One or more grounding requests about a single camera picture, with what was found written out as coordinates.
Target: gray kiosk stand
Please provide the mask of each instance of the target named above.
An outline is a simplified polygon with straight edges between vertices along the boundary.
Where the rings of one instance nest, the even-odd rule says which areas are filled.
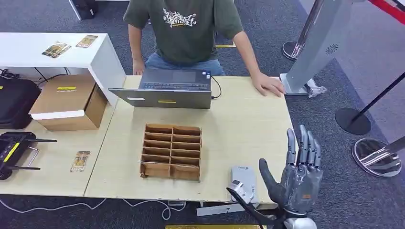
[[[343,46],[352,4],[365,0],[315,0],[297,42],[286,42],[283,54],[296,60],[288,73],[280,74],[286,95],[308,95],[316,87],[312,79]]]

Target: man's hand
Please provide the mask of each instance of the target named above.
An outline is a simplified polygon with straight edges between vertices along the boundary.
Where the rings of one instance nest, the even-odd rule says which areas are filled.
[[[269,90],[278,97],[281,97],[282,94],[285,94],[283,84],[279,79],[273,77],[268,77],[267,75],[259,72],[258,74],[252,75],[252,82],[255,88],[263,95],[267,96],[267,91]]]
[[[145,63],[143,60],[132,60],[132,68],[134,69],[134,75],[142,75],[145,70]]]

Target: cable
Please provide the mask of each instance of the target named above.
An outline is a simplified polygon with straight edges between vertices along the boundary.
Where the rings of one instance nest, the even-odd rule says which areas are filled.
[[[45,78],[45,76],[44,75],[42,75],[42,73],[37,69],[37,68],[35,68],[36,70],[37,70],[37,72],[42,76],[42,78],[46,81],[46,82],[48,82],[48,80]]]
[[[34,211],[34,210],[56,211],[56,210],[60,210],[60,209],[63,209],[63,208],[74,207],[74,206],[79,206],[79,205],[84,205],[84,206],[88,207],[90,210],[94,210],[94,209],[96,209],[97,207],[99,207],[100,205],[102,205],[106,200],[107,200],[106,198],[103,199],[99,204],[97,204],[97,205],[94,206],[94,207],[91,207],[91,206],[89,206],[88,204],[85,204],[85,203],[77,203],[77,204],[65,205],[65,206],[61,206],[61,207],[53,208],[53,209],[49,209],[49,208],[33,208],[33,209],[30,209],[30,210],[26,210],[26,211],[20,211],[20,210],[14,209],[14,208],[8,206],[7,204],[5,204],[1,199],[0,199],[0,203],[1,203],[3,206],[5,206],[6,208],[8,208],[9,210],[15,211],[15,212],[17,212],[17,213],[28,213],[28,212]],[[130,204],[126,199],[122,199],[122,200],[125,201],[125,202],[126,202],[128,205],[130,205],[131,207],[136,207],[136,206],[138,206],[138,205],[141,205],[141,204],[144,204],[144,203],[147,203],[147,202],[158,202],[158,203],[161,203],[161,204],[163,204],[163,205],[166,207],[166,208],[162,211],[162,218],[163,218],[164,220],[169,220],[169,219],[170,219],[170,217],[171,217],[171,210],[182,211],[183,209],[186,208],[186,204],[187,204],[187,202],[184,202],[184,206],[183,206],[181,209],[175,209],[175,208],[169,207],[169,205],[165,204],[165,203],[162,202],[162,201],[154,200],[154,199],[145,200],[145,201],[139,202],[139,203],[134,204],[134,205]],[[168,216],[167,218],[164,217],[164,213],[165,213],[166,210],[169,211],[169,216]]]
[[[1,73],[0,73],[0,77],[4,78],[6,80],[15,80],[18,79],[20,77],[20,74],[13,74],[10,73],[8,69],[0,69]]]
[[[218,87],[219,87],[219,96],[211,96],[211,99],[217,99],[217,98],[221,97],[221,95],[222,95],[222,88],[221,88],[221,86],[219,85],[218,81],[217,81],[213,76],[211,76],[211,77],[212,77],[212,79],[216,82],[216,84],[217,84]]]
[[[175,208],[169,207],[169,205],[163,203],[162,201],[154,200],[154,199],[145,200],[145,201],[142,201],[142,202],[137,203],[137,204],[134,204],[134,205],[130,204],[126,199],[122,199],[122,200],[125,201],[127,204],[129,204],[131,207],[136,207],[136,206],[138,206],[138,205],[140,205],[140,204],[147,203],[147,202],[158,202],[158,203],[161,203],[161,204],[163,204],[164,206],[166,206],[166,208],[165,208],[165,209],[163,210],[163,212],[162,212],[162,218],[163,218],[164,220],[169,220],[169,219],[170,219],[170,217],[171,217],[171,211],[170,211],[170,210],[182,211],[183,209],[186,208],[186,204],[187,204],[187,202],[184,202],[184,206],[183,206],[181,209],[175,209]],[[165,212],[166,210],[169,210],[169,216],[168,216],[167,218],[164,217],[164,212]]]
[[[12,211],[15,211],[15,212],[18,212],[18,213],[27,213],[27,212],[34,211],[34,210],[56,211],[56,210],[59,210],[59,209],[63,209],[63,208],[67,208],[67,207],[73,207],[73,206],[78,206],[78,205],[84,205],[84,206],[88,207],[90,210],[94,210],[94,209],[96,209],[98,206],[102,205],[105,200],[106,200],[106,199],[103,199],[103,201],[101,201],[99,204],[97,204],[97,205],[96,205],[95,207],[93,207],[93,208],[92,208],[91,206],[89,206],[88,204],[85,204],[85,203],[77,203],[77,204],[72,204],[72,205],[65,205],[65,206],[62,206],[62,207],[54,208],[54,209],[48,209],[48,208],[33,208],[33,209],[30,209],[30,210],[27,210],[27,211],[20,211],[20,210],[14,209],[14,208],[12,208],[12,207],[9,207],[9,206],[8,206],[7,204],[5,204],[1,199],[0,199],[0,203],[1,203],[2,205],[4,205],[6,208],[8,208],[8,209],[10,209],[10,210],[12,210]]]
[[[58,74],[58,75],[54,75],[54,76],[52,76],[52,77],[50,77],[50,78],[48,78],[48,79],[46,79],[45,77],[44,77],[44,81],[41,81],[41,82],[39,82],[37,85],[39,86],[39,85],[41,85],[42,83],[44,83],[44,82],[48,82],[49,80],[51,80],[51,79],[53,79],[53,78],[55,78],[55,77],[58,77],[58,76],[61,76],[61,75],[68,75],[69,74],[69,72],[67,71],[67,68],[64,68],[64,70],[66,71],[66,74]]]

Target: man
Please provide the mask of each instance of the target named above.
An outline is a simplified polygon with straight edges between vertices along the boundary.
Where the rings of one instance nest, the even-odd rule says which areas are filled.
[[[141,54],[142,29],[151,19],[157,52],[144,63]],[[224,75],[216,58],[214,31],[232,39],[242,56],[255,88],[281,96],[280,80],[263,74],[233,0],[130,0],[124,21],[128,23],[135,75],[150,69],[202,69]]]

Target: stanchion base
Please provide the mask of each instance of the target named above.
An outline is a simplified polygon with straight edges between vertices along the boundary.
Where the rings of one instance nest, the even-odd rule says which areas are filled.
[[[295,45],[297,44],[298,41],[289,41],[283,44],[282,47],[282,52],[285,57],[292,61],[297,60],[297,56],[292,56],[292,52],[294,51]]]
[[[356,163],[367,173],[376,177],[393,177],[401,172],[402,163],[397,154],[392,154],[372,165],[365,166],[362,159],[385,147],[384,142],[363,138],[352,147],[352,155]]]
[[[356,121],[352,119],[359,113],[352,108],[341,108],[335,113],[336,122],[339,126],[354,135],[365,135],[371,130],[370,120],[365,115],[361,115]]]

